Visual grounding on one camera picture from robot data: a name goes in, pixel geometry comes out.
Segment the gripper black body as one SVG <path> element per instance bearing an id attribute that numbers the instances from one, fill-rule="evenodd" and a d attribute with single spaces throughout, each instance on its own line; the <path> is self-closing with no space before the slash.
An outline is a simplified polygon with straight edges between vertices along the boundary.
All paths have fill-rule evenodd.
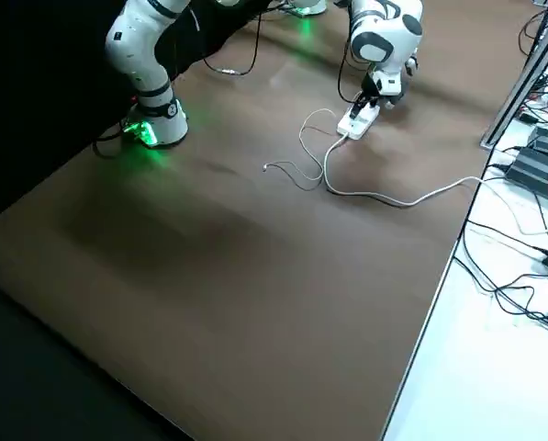
<path id="1" fill-rule="evenodd" d="M 363 77 L 361 82 L 361 93 L 359 95 L 361 99 L 377 99 L 379 98 L 379 91 L 372 76 L 368 73 Z"/>

